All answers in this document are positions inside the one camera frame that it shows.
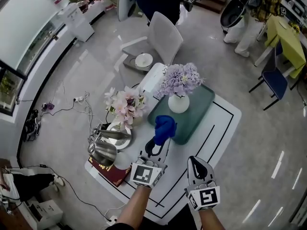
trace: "glass tray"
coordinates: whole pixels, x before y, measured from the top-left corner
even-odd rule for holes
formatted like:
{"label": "glass tray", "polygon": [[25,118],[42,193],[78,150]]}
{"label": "glass tray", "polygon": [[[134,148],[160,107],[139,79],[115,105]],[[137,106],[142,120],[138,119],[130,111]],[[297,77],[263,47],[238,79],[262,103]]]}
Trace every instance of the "glass tray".
{"label": "glass tray", "polygon": [[177,144],[184,145],[188,142],[198,124],[207,113],[215,93],[208,87],[201,85],[189,95],[190,106],[181,114],[173,113],[168,107],[168,96],[164,96],[154,109],[149,113],[147,120],[155,126],[155,118],[158,115],[169,115],[177,123],[175,136],[172,138]]}

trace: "book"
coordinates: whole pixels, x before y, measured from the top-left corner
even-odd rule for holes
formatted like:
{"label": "book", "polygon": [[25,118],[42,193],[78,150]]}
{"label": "book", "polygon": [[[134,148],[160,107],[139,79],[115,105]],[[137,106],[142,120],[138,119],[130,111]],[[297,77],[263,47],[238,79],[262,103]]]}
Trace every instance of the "book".
{"label": "book", "polygon": [[130,173],[132,166],[125,170],[120,170],[115,165],[104,166],[90,157],[88,161],[114,186],[118,187]]}

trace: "gray floor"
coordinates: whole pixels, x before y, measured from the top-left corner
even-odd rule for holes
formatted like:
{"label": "gray floor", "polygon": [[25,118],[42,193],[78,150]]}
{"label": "gray floor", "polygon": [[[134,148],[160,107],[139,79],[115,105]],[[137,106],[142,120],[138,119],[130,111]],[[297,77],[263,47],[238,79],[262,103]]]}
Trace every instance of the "gray floor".
{"label": "gray floor", "polygon": [[[281,229],[307,185],[307,119],[303,118],[303,105],[297,91],[288,89],[282,101],[266,112],[262,110],[272,101],[268,88],[264,84],[252,94],[248,90],[260,76],[263,66],[256,68],[253,62],[264,50],[264,43],[256,42],[250,58],[235,54],[235,45],[223,42],[219,20],[218,14],[202,8],[193,8],[190,13],[183,9],[177,27],[184,44],[174,60],[195,63],[206,79],[205,84],[242,111],[238,128],[215,167],[222,194],[215,212],[228,230]],[[54,111],[69,108],[74,97],[87,91],[95,114],[92,127],[99,119],[104,121],[104,92],[111,86],[117,89],[132,86],[143,77],[117,61],[121,56],[120,45],[146,35],[146,23],[145,18],[120,23],[115,11],[109,11],[94,24],[95,35],[87,43],[76,44],[60,62],[36,107],[40,109],[41,103],[50,101],[55,93]],[[84,106],[77,104],[75,108],[84,111]],[[40,163],[51,166],[71,182],[82,200],[97,205],[104,213],[122,203],[84,169],[88,132],[88,117],[84,113],[71,110],[45,115],[37,140],[23,144],[21,162],[23,166]],[[282,164],[272,179],[282,151]],[[301,168],[300,178],[292,189]],[[78,201],[68,186],[59,194],[47,188],[43,197],[58,203],[65,212],[63,221],[74,230],[99,230],[106,225],[99,213]],[[244,221],[258,200],[258,207]],[[268,227],[281,207],[281,215]],[[120,210],[111,210],[107,216],[119,213]],[[200,227],[199,217],[194,215]]]}

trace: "blue chair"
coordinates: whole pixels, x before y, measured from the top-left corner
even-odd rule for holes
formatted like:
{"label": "blue chair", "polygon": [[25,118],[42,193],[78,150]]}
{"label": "blue chair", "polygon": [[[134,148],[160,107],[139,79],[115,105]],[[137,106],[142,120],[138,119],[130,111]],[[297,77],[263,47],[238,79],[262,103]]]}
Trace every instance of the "blue chair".
{"label": "blue chair", "polygon": [[277,99],[273,101],[270,105],[268,105],[266,108],[264,108],[263,109],[264,111],[283,98],[283,95],[286,92],[288,86],[286,78],[276,67],[276,56],[281,54],[282,52],[283,48],[279,42],[277,46],[272,50],[270,58],[262,70],[261,77],[258,78],[258,80],[260,80],[261,78],[262,80],[255,87],[251,88],[251,90],[249,91],[249,93],[251,93],[254,89],[259,87],[263,82],[266,82],[269,88],[273,91],[274,94],[271,96],[271,98],[276,96]]}

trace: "blue towel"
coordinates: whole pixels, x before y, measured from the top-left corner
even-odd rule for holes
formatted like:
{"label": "blue towel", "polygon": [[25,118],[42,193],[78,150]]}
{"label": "blue towel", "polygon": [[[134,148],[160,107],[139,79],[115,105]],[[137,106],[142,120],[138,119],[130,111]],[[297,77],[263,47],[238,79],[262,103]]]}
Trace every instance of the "blue towel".
{"label": "blue towel", "polygon": [[171,116],[160,115],[155,118],[155,136],[154,142],[158,146],[170,137],[174,137],[176,133],[177,124]]}

